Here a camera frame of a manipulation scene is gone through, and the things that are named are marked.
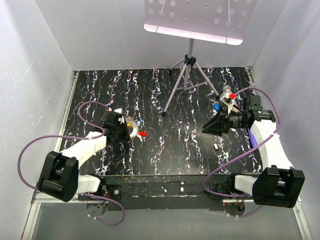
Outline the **large toothed keyring disc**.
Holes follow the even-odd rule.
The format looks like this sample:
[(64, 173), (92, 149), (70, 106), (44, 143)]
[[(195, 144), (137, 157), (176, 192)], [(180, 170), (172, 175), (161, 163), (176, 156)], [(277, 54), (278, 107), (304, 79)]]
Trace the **large toothed keyring disc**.
[(126, 116), (124, 119), (126, 120), (126, 125), (129, 129), (129, 136), (132, 140), (136, 137), (144, 138), (148, 135), (147, 132), (139, 130), (138, 123), (134, 121), (132, 117)]

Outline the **white black key fob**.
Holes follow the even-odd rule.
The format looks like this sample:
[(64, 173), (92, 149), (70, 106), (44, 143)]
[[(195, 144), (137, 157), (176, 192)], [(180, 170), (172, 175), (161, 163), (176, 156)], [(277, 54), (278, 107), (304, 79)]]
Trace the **white black key fob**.
[(217, 144), (216, 142), (213, 143), (213, 147), (214, 147), (214, 149), (215, 149), (216, 151), (219, 150), (219, 146), (218, 146), (218, 144)]

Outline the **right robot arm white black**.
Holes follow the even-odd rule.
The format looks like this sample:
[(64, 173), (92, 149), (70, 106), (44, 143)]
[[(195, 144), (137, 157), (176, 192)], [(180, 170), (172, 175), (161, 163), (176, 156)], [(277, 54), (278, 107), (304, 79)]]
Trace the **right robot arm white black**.
[(226, 197), (237, 199), (251, 196), (256, 205), (293, 208), (305, 182), (303, 171), (294, 168), (279, 139), (278, 124), (272, 110), (261, 106), (258, 95), (246, 96), (243, 111), (231, 113), (228, 100), (217, 114), (202, 128), (202, 133), (215, 136), (228, 134), (229, 129), (250, 130), (256, 140), (256, 150), (262, 160), (263, 171), (258, 177), (243, 173), (230, 175)]

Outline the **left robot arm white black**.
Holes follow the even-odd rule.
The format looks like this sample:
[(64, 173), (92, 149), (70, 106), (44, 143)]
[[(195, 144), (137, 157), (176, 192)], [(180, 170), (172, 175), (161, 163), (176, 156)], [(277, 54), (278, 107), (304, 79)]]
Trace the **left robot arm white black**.
[(107, 113), (101, 127), (94, 127), (86, 136), (73, 146), (61, 151), (47, 154), (37, 182), (38, 191), (63, 202), (69, 202), (74, 195), (89, 193), (95, 200), (106, 196), (106, 187), (102, 180), (94, 175), (80, 175), (80, 167), (97, 152), (115, 142), (131, 139), (127, 121), (121, 108)]

